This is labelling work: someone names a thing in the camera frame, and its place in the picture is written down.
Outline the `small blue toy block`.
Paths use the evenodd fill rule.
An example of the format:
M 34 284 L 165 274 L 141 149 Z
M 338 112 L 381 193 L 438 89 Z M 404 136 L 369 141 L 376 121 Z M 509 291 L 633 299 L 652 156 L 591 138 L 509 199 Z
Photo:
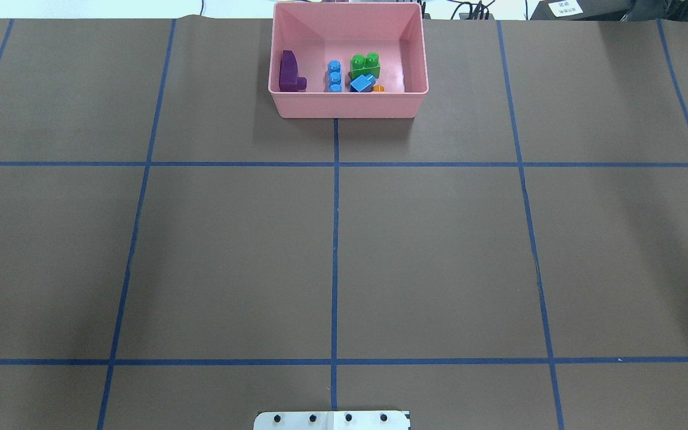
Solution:
M 377 84 L 377 78 L 372 74 L 364 74 L 352 79 L 349 90 L 353 93 L 370 93 Z

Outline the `pink plastic box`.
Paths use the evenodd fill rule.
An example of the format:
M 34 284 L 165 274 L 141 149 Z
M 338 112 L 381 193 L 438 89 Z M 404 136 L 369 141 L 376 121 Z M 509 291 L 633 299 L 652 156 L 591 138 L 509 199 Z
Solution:
M 415 2 L 278 2 L 268 90 L 284 119 L 412 119 L 428 95 L 423 10 Z M 294 51 L 306 91 L 281 92 L 281 53 Z M 349 90 L 350 60 L 377 52 L 382 93 Z M 327 65 L 342 66 L 342 92 L 327 91 Z

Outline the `long blue toy block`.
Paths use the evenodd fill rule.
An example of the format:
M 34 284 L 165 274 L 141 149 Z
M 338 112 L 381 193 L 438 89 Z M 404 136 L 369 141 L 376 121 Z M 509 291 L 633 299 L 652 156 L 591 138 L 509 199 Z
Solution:
M 338 60 L 331 60 L 327 65 L 327 91 L 342 92 L 342 66 Z

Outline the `green toy block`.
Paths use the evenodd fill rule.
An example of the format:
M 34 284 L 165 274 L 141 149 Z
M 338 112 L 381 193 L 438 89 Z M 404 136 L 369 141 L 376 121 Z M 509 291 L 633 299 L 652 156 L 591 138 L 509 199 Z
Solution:
M 356 54 L 350 60 L 349 77 L 354 81 L 359 76 L 371 75 L 375 79 L 380 77 L 380 57 L 377 52 L 366 55 Z

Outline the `purple toy block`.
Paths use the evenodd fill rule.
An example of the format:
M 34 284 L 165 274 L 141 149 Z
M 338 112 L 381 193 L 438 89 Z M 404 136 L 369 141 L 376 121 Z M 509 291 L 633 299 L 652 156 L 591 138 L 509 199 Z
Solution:
M 298 93 L 306 91 L 308 80 L 299 74 L 299 65 L 294 51 L 282 51 L 279 66 L 278 85 L 281 92 Z

